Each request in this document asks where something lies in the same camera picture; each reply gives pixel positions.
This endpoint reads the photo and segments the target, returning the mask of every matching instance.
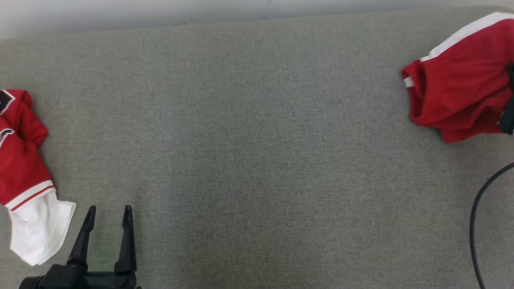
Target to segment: white wall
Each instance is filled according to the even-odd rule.
[[[514,0],[0,0],[0,39],[41,32],[253,21]]]

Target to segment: white sleeve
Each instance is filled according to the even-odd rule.
[[[46,262],[61,249],[76,206],[59,201],[53,189],[9,210],[11,250],[31,266]]]

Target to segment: red shorts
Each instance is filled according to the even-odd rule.
[[[514,14],[496,12],[446,39],[402,70],[411,119],[441,130],[446,142],[501,133],[498,122],[514,96]]]

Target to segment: red clothing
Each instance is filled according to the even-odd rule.
[[[514,92],[514,14],[493,13],[462,28],[402,70],[411,119],[441,130],[446,142],[501,133],[500,115]]]
[[[16,210],[54,190],[38,148],[48,135],[26,91],[0,91],[0,203]]]

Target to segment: red stripe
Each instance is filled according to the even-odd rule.
[[[31,199],[33,199],[35,196],[37,196],[37,195],[41,194],[42,192],[44,192],[44,191],[46,191],[46,190],[48,190],[48,189],[50,189],[50,188],[53,188],[53,186],[48,186],[48,187],[46,187],[46,188],[42,189],[41,191],[39,191],[39,192],[37,192],[37,193],[33,194],[33,195],[32,195],[32,196],[30,196],[29,198],[25,199],[23,202],[19,203],[16,207],[12,208],[12,210],[11,210],[11,211],[14,211],[14,210],[18,209],[18,208],[19,208],[21,205],[23,205],[24,203],[26,203],[26,202],[30,201],[30,200],[31,200]]]

